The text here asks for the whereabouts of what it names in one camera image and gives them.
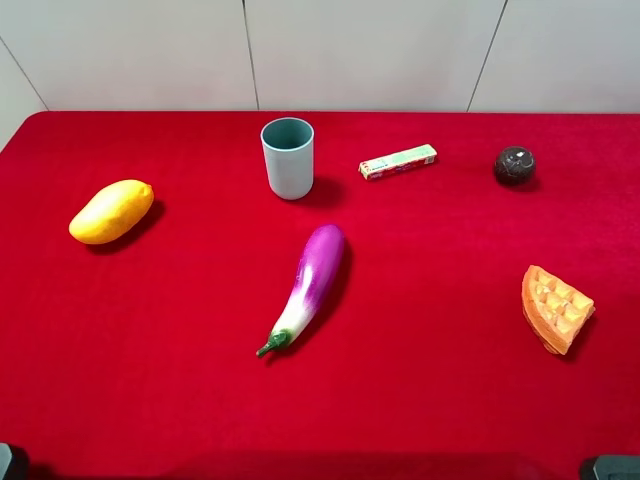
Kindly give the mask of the dark object bottom right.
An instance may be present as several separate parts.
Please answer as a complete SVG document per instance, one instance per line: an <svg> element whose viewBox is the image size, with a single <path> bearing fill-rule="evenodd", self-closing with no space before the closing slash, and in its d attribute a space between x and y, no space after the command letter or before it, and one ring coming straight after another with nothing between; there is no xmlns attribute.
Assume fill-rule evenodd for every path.
<svg viewBox="0 0 640 480"><path fill-rule="evenodd" d="M639 455L599 455L580 466L581 480L640 480Z"/></svg>

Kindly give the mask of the dark object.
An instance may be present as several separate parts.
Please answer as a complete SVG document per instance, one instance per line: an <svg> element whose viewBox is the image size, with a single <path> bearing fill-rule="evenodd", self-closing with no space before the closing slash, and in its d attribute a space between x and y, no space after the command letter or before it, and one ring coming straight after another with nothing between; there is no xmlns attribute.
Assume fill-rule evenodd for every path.
<svg viewBox="0 0 640 480"><path fill-rule="evenodd" d="M639 455L599 455L580 466L581 480L640 480Z"/></svg>
<svg viewBox="0 0 640 480"><path fill-rule="evenodd" d="M7 443L0 443L1 480L26 480L29 458L24 449Z"/></svg>

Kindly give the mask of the red velvet tablecloth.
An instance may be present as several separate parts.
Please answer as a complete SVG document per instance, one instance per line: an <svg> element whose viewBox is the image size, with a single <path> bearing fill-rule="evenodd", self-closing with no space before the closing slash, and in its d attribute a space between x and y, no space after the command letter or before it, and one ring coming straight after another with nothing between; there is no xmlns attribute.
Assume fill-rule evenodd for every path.
<svg viewBox="0 0 640 480"><path fill-rule="evenodd" d="M269 189L270 112L43 112L1 153L1 438L68 479L574 479L639 450L639 119L322 113L316 181ZM434 163L367 181L363 161ZM499 153L536 169L507 186ZM120 238L69 233L152 186ZM318 312L256 352L320 226ZM527 322L542 267L594 300L566 355Z"/></svg>

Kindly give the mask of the purple toy eggplant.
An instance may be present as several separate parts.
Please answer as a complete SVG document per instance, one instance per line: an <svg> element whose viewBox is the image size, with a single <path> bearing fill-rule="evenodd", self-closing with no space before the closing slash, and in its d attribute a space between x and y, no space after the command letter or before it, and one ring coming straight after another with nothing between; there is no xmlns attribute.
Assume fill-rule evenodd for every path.
<svg viewBox="0 0 640 480"><path fill-rule="evenodd" d="M300 257L289 299L266 343L256 352L258 358L288 347L308 326L333 284L344 246L344 233L336 225L322 225L311 234Z"/></svg>

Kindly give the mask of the dark brown round fruit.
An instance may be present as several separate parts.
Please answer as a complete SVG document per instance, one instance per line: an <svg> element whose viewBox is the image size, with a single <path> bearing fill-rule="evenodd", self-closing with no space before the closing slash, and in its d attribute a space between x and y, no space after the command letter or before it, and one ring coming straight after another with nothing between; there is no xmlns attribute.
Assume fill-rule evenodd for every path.
<svg viewBox="0 0 640 480"><path fill-rule="evenodd" d="M533 178L536 160L533 153L524 147L510 146L496 158L493 173L502 185L517 186Z"/></svg>

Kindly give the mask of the long toothpaste box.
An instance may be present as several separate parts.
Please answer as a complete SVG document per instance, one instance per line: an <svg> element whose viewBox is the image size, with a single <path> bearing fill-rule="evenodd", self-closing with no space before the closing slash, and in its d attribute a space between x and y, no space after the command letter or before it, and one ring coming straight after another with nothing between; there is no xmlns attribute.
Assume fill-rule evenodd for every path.
<svg viewBox="0 0 640 480"><path fill-rule="evenodd" d="M363 161L358 172L367 181L401 173L435 162L437 151L429 144Z"/></svg>

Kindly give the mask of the orange waffle wedge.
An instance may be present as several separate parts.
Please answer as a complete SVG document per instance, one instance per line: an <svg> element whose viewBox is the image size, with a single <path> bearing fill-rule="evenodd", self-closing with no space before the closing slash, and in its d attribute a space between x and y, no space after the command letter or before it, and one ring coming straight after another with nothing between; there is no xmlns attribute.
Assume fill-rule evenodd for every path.
<svg viewBox="0 0 640 480"><path fill-rule="evenodd" d="M595 312L594 300L542 267L530 265L521 286L524 316L545 348L566 355Z"/></svg>

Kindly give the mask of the light blue plastic cup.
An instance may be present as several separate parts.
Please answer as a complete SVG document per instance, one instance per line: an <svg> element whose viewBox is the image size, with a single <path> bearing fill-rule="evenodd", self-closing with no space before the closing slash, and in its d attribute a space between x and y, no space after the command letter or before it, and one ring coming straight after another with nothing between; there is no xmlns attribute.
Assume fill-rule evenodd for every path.
<svg viewBox="0 0 640 480"><path fill-rule="evenodd" d="M284 200L298 200L314 181L313 127L305 120L283 117L267 123L260 133L271 190Z"/></svg>

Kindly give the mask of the yellow toy mango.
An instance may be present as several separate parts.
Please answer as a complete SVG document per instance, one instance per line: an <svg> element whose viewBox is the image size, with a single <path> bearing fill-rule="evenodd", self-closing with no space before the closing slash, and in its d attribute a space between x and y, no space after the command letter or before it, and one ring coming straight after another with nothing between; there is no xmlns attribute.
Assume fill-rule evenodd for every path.
<svg viewBox="0 0 640 480"><path fill-rule="evenodd" d="M70 235L86 245L112 242L131 230L149 211L155 195L152 186L135 179L112 183L75 215Z"/></svg>

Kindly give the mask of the dark object bottom left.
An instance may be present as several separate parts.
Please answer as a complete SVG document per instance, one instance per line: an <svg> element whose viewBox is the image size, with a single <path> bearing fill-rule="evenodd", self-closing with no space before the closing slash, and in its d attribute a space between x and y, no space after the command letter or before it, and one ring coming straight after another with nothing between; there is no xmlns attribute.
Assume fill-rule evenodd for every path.
<svg viewBox="0 0 640 480"><path fill-rule="evenodd" d="M26 480L29 458L24 449L7 443L0 443L1 480Z"/></svg>

